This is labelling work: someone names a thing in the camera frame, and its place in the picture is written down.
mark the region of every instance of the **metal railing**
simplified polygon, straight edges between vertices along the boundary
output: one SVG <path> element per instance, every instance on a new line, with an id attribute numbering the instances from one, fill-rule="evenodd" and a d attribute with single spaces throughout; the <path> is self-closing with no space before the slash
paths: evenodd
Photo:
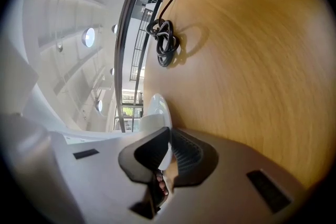
<path id="1" fill-rule="evenodd" d="M 123 60 L 124 60 L 125 41 L 126 41 L 127 31 L 129 28 L 129 23 L 131 20 L 132 11 L 133 11 L 136 1 L 137 0 L 125 0 L 124 2 L 124 5 L 121 10 L 121 15 L 119 18 L 117 39 L 115 42 L 116 48 L 114 52 L 114 67 L 115 67 L 114 85 L 116 88 L 115 98 L 117 100 L 117 112 L 118 112 L 120 129 L 121 129 L 121 132 L 123 133 L 125 133 L 123 107 L 125 106 L 125 107 L 133 108 L 132 132 L 133 132 L 133 127 L 134 127 L 135 108 L 143 108 L 143 104 L 137 104 L 137 94 L 138 94 L 138 87 L 139 87 L 139 80 L 140 80 L 140 71 L 141 71 L 141 67 L 143 63 L 144 53 L 146 51 L 146 47 L 147 47 L 147 43 L 149 39 L 149 34 L 147 34 L 147 32 L 145 31 L 145 28 L 146 28 L 147 23 L 152 22 L 154 18 L 156 17 L 157 11 L 159 10 L 160 3 L 162 2 L 162 0 L 157 0 L 157 3 L 153 11 L 148 12 L 149 10 L 147 10 L 144 12 L 144 16 L 147 16 L 147 17 L 145 18 L 143 17 L 144 18 L 144 20 L 142 20 L 143 25 L 140 24 L 138 36 L 136 38 L 136 43 L 134 46 L 134 51 L 135 49 L 137 49 L 139 52 L 137 52 L 136 58 L 134 57 L 135 52 L 133 52 L 133 59 L 132 59 L 132 65 L 134 63 L 132 67 L 137 68 L 136 69 L 137 76 L 135 78 L 134 99 L 133 99 L 133 103 L 124 104 L 122 102 L 122 68 L 123 68 Z M 144 38 L 141 38 L 141 39 L 138 38 L 140 31 L 143 32 Z"/>
<path id="2" fill-rule="evenodd" d="M 117 39 L 115 41 L 116 43 L 116 48 L 114 52 L 114 67 L 115 67 L 114 85 L 116 88 L 115 98 L 117 100 L 117 110 L 119 114 L 120 129 L 123 133 L 125 133 L 125 124 L 122 115 L 122 65 L 124 61 L 127 30 L 130 24 L 133 7 L 136 1 L 137 0 L 125 0 L 119 18 Z"/>
<path id="3" fill-rule="evenodd" d="M 150 23 L 154 21 L 162 1 L 163 0 L 157 0 L 157 3 L 156 3 L 155 8 L 153 10 L 151 19 L 149 21 Z M 145 36 L 145 39 L 144 39 L 144 42 L 143 42 L 143 46 L 142 46 L 142 50 L 141 50 L 141 54 L 140 54 L 140 59 L 139 59 L 139 64 L 138 64 L 137 80 L 135 81 L 135 91 L 134 91 L 134 101 L 133 101 L 134 106 L 137 102 L 137 94 L 138 94 L 138 87 L 139 87 L 139 80 L 140 80 L 140 71 L 141 71 L 143 57 L 145 55 L 148 39 L 149 39 L 149 34 L 146 32 L 146 36 Z M 132 132 L 133 132 L 133 127 L 134 127 L 134 110 L 135 110 L 135 107 L 133 107 Z"/>
<path id="4" fill-rule="evenodd" d="M 136 81 L 136 77 L 139 71 L 139 61 L 140 55 L 144 44 L 144 39 L 146 38 L 147 32 L 146 27 L 149 23 L 150 19 L 152 18 L 152 11 L 149 9 L 145 9 L 140 21 L 140 26 L 138 29 L 138 34 L 136 35 L 134 50 L 133 50 L 133 57 L 132 57 L 132 66 L 131 66 L 131 73 L 130 73 L 130 81 Z"/>

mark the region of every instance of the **ceiling light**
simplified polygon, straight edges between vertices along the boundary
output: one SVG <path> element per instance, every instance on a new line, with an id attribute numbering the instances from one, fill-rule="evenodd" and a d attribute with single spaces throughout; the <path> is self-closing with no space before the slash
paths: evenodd
<path id="1" fill-rule="evenodd" d="M 88 48 L 92 47 L 93 43 L 95 41 L 95 31 L 93 28 L 89 28 L 84 31 L 82 35 L 82 42 L 85 46 Z"/>
<path id="2" fill-rule="evenodd" d="M 62 52 L 63 51 L 63 44 L 62 43 L 58 43 L 56 45 L 56 49 L 57 49 L 58 52 Z"/>
<path id="3" fill-rule="evenodd" d="M 113 25 L 112 26 L 112 32 L 116 34 L 117 31 L 118 31 L 118 25 Z"/>
<path id="4" fill-rule="evenodd" d="M 96 109 L 101 112 L 101 110 L 103 109 L 103 102 L 101 100 L 97 100 L 96 101 Z"/>

